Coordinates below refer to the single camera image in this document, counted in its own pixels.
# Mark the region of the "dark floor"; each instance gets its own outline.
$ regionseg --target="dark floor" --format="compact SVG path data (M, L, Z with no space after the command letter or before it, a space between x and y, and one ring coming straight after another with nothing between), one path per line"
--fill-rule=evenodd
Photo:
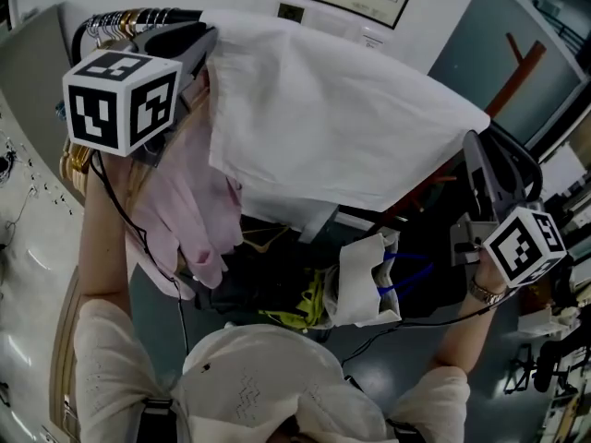
M157 375L170 383L180 375L185 358L176 300L160 293L140 268L133 274L130 290L139 339L148 350ZM228 321L227 316L198 311L190 302L184 303L184 310L191 347ZM439 309L431 319L445 320L455 312L455 306ZM516 300L499 309L478 366L470 376L472 394L465 431L468 443L530 443L543 421L549 395L540 394L533 386L510 396L502 391L509 361L519 345L528 342L516 332L517 316ZM236 316L231 319L241 321ZM364 340L387 328L335 329L325 345L343 359ZM344 373L352 375L387 412L396 398L420 379L443 333L444 329L405 329L383 336L363 355L345 364Z

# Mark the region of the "pink garment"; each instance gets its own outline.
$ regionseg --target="pink garment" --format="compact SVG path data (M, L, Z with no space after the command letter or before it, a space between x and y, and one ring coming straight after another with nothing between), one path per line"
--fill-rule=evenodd
M227 270L221 254L242 243L239 184L209 166L211 125L209 117L199 112L207 110L190 115L151 172L132 220L148 233L150 251L166 274L173 276L180 247L195 277L215 288ZM174 285L149 259L139 263L163 293L177 297ZM185 284L179 286L183 298L194 295Z

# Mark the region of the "white cube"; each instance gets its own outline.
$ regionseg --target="white cube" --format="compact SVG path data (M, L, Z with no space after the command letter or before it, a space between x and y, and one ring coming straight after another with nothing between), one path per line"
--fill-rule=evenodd
M89 54L63 79L70 140L127 156L174 122L182 67L145 54Z
M484 247L509 287L537 281L566 256L552 217L523 207L507 217Z

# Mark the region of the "wristwatch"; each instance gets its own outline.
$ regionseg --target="wristwatch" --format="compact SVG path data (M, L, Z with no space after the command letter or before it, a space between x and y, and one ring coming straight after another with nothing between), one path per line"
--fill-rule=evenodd
M468 284L468 292L475 299L477 299L477 301L482 302L486 305L495 305L505 296L505 292L492 293L487 291L486 289L483 289L476 283L474 279L472 279Z

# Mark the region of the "shirt sleeve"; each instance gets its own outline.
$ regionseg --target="shirt sleeve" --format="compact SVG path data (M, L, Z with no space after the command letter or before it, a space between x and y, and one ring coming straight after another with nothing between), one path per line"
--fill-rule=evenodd
M131 319L116 305L89 301L79 311L74 350L81 441L125 441L133 405L163 395Z
M458 367L438 367L397 402L392 420L414 426L427 443L464 441L470 387Z

